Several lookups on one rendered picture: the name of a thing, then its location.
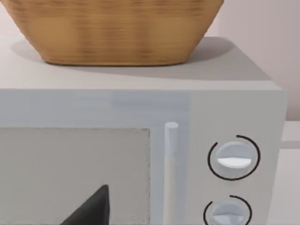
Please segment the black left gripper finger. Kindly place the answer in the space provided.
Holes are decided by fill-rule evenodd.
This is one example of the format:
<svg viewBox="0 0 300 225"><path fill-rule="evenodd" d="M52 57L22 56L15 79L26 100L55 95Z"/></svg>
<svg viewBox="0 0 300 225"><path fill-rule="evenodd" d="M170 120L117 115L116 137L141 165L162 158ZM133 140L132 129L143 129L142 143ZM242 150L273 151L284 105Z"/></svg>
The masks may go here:
<svg viewBox="0 0 300 225"><path fill-rule="evenodd" d="M109 187L102 185L60 225L109 225L109 221Z"/></svg>

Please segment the pale microwave door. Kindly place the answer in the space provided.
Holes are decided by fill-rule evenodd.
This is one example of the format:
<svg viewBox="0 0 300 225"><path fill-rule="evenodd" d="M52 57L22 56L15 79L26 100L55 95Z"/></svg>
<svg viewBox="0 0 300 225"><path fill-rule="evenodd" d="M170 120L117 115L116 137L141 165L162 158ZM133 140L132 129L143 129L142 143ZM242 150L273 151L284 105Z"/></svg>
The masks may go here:
<svg viewBox="0 0 300 225"><path fill-rule="evenodd" d="M162 222L164 126L177 122L177 216L184 219L191 94L183 90L0 90L0 128L149 128L151 219Z"/></svg>

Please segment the pale microwave knob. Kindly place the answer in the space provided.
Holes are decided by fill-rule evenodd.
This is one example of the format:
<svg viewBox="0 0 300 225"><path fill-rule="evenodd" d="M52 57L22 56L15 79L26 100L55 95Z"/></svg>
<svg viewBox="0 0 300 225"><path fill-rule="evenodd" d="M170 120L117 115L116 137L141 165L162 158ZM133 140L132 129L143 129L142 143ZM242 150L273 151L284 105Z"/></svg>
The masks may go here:
<svg viewBox="0 0 300 225"><path fill-rule="evenodd" d="M237 201L218 203L210 212L210 221L213 225L243 225L247 218L246 207Z"/></svg>
<svg viewBox="0 0 300 225"><path fill-rule="evenodd" d="M255 148L246 142L226 142L212 155L212 166L215 172L227 179L235 179L248 174L256 161Z"/></svg>

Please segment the pale microwave oven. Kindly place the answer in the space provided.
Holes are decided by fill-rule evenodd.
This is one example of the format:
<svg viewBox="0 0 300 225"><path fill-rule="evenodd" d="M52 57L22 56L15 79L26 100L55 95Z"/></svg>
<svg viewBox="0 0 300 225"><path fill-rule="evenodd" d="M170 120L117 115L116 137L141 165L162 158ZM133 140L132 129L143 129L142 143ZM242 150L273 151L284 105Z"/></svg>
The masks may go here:
<svg viewBox="0 0 300 225"><path fill-rule="evenodd" d="M175 225L213 225L211 209L225 201L246 207L243 225L267 222L287 97L231 41L205 37L175 66L68 67L43 62L22 37L0 37L3 89L189 92L184 219ZM163 216L151 219L152 135L134 127L0 128L0 225L60 225L102 185L110 225L164 225ZM214 150L231 141L251 144L257 157L235 179L212 166Z"/></svg>

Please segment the woven wicker basket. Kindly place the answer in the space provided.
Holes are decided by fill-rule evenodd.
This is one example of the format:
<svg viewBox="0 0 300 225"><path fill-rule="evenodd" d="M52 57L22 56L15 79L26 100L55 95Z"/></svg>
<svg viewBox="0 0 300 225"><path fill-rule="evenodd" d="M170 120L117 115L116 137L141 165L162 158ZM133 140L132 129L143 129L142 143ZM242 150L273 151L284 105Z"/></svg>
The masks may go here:
<svg viewBox="0 0 300 225"><path fill-rule="evenodd" d="M74 66L186 62L225 0L0 0L43 61Z"/></svg>

